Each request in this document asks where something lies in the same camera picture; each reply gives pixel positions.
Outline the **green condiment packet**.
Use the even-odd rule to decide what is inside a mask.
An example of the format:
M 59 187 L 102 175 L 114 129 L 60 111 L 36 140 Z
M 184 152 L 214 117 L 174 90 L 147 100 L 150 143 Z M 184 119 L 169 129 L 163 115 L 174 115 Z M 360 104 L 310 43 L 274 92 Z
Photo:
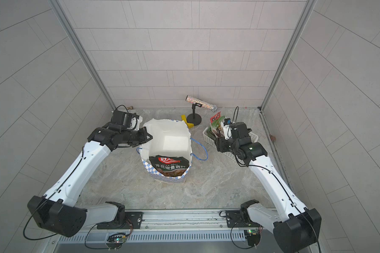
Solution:
M 224 130 L 223 130 L 224 119 L 225 119 L 225 116 L 221 116 L 219 118 L 216 118 L 210 124 L 210 137 L 213 140 L 216 140 L 217 138 L 220 138 L 220 137 L 224 137 Z

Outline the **blue checkered paper bag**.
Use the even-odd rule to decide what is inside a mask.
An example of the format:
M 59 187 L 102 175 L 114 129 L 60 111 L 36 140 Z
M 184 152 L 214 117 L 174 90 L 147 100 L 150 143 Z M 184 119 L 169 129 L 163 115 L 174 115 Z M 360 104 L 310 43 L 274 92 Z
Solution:
M 151 119 L 144 124 L 153 139 L 140 145 L 137 149 L 142 163 L 156 180 L 166 183 L 184 183 L 191 170 L 192 160 L 197 156 L 192 151 L 191 133 L 184 121 L 170 119 Z M 179 177 L 166 177 L 159 173 L 149 161 L 151 156 L 184 157 L 190 162 L 190 167 Z

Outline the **dark fish seasoning packet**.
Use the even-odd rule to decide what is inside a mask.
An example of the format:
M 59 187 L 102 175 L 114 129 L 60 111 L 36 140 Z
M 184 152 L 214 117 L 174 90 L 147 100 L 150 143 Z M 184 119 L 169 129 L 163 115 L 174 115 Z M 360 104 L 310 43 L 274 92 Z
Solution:
M 166 157 L 151 156 L 149 157 L 151 165 L 163 176 L 179 177 L 190 167 L 190 162 L 184 157 Z

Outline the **red condiment packet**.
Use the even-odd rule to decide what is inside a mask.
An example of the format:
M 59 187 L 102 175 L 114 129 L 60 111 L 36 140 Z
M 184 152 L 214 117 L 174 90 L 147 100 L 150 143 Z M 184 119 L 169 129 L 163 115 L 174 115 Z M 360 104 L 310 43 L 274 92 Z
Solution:
M 213 117 L 210 118 L 210 123 L 213 123 L 215 120 L 221 117 L 221 111 L 217 112 Z

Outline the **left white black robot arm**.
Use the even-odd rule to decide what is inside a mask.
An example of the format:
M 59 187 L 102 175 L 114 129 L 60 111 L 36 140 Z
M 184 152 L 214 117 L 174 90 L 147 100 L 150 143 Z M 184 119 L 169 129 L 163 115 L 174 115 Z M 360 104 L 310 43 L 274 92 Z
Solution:
M 153 139 L 146 127 L 134 130 L 96 128 L 88 137 L 73 164 L 46 193 L 33 196 L 27 204 L 31 219 L 44 230 L 72 237 L 81 228 L 99 224 L 102 229 L 123 228 L 127 223 L 125 207 L 117 202 L 79 207 L 78 198 L 102 161 L 120 144 L 137 147 Z

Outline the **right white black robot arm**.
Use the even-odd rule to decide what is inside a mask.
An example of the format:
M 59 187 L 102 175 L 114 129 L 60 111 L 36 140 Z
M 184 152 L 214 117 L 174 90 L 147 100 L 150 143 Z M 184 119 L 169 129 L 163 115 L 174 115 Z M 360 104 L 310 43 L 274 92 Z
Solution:
M 252 141 L 246 124 L 226 118 L 222 128 L 224 135 L 214 141 L 217 151 L 232 153 L 238 166 L 250 169 L 276 208 L 271 211 L 257 200 L 247 201 L 241 205 L 239 222 L 271 232 L 284 253 L 296 253 L 319 244 L 321 215 L 315 208 L 308 209 L 292 192 L 262 144 Z

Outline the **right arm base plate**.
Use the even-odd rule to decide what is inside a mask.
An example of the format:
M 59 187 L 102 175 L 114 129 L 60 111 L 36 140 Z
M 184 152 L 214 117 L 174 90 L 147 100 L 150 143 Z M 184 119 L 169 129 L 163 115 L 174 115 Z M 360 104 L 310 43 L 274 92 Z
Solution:
M 270 222 L 269 217 L 263 214 L 258 215 L 257 220 L 252 220 L 248 212 L 242 210 L 222 210 L 218 215 L 224 218 L 228 228 L 258 228 Z

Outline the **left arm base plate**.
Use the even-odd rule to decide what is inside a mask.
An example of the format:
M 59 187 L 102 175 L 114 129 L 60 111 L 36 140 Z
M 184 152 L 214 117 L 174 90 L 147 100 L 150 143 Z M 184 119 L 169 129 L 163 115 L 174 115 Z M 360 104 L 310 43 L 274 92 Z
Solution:
M 97 229 L 140 229 L 143 215 L 143 212 L 138 211 L 125 212 L 124 215 L 122 215 L 122 213 L 118 213 L 117 217 L 113 221 L 97 224 Z

